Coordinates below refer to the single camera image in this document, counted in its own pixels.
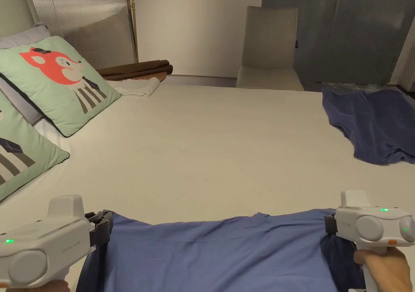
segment gray door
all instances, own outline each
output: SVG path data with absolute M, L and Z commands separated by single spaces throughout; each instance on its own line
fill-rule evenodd
M 320 79 L 386 84 L 415 15 L 415 0 L 338 0 Z
M 298 8 L 294 68 L 302 83 L 315 81 L 330 33 L 337 0 L 262 0 L 265 8 Z
M 263 0 L 286 5 L 299 7 L 301 81 L 387 83 L 415 16 L 415 0 Z

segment white towel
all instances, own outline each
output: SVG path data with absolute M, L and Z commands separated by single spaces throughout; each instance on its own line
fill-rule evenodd
M 153 77 L 152 79 L 125 79 L 123 81 L 107 81 L 122 96 L 133 97 L 150 97 L 155 89 L 160 85 L 160 81 Z

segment navy blue fabric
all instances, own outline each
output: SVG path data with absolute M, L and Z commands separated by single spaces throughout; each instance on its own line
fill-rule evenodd
M 353 261 L 355 251 L 354 243 L 334 234 L 327 235 L 321 241 L 321 252 L 339 292 L 366 288 L 363 270 Z
M 332 126 L 354 146 L 354 157 L 376 165 L 415 164 L 415 109 L 401 92 L 324 89 L 323 107 Z
M 115 213 L 105 261 L 88 256 L 77 291 L 335 292 L 321 251 L 331 212 L 159 225 Z

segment white bed sheet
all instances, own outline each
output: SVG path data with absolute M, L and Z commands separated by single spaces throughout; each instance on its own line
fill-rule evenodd
M 342 190 L 415 213 L 414 166 L 375 166 L 329 125 L 316 92 L 163 85 L 121 97 L 61 146 L 71 157 L 0 204 L 1 230 L 80 194 L 151 224 L 337 207 Z M 415 252 L 408 258 L 415 262 Z M 67 277 L 74 287 L 82 267 Z

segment green pillow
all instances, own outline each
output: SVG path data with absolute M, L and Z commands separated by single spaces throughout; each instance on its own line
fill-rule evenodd
M 121 96 L 58 36 L 1 49 L 0 73 L 64 136 L 77 132 Z
M 0 92 L 0 201 L 68 157 Z

